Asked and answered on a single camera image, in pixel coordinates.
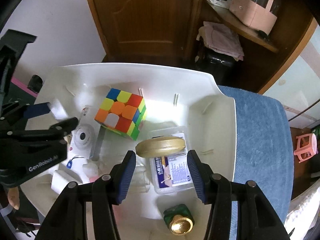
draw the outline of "wooden door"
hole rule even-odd
[[[93,2],[110,61],[176,65],[183,57],[192,0]]]

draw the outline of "screw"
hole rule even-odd
[[[253,180],[249,180],[249,181],[248,181],[248,185],[249,185],[250,187],[255,187],[255,186],[257,185],[257,183],[255,183]]]
[[[68,188],[74,188],[76,185],[77,184],[74,181],[72,181],[68,184]]]
[[[219,180],[219,179],[221,179],[221,175],[219,173],[214,173],[211,175],[211,178],[213,178],[215,180]]]
[[[102,176],[102,180],[104,181],[108,181],[109,179],[111,179],[111,176],[109,174],[105,174]]]

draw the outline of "rubik's cube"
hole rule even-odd
[[[139,125],[146,116],[143,97],[112,88],[94,119],[111,131],[136,140]]]

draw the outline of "clear plastic box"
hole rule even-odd
[[[186,142],[186,148],[166,157],[150,158],[152,181],[155,192],[168,194],[193,188],[187,166],[187,153],[191,149],[188,131],[185,126],[150,131],[148,137],[178,136]]]

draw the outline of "green bottle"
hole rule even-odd
[[[190,210],[185,204],[169,208],[163,212],[163,219],[170,232],[176,236],[183,236],[189,233],[195,221]]]

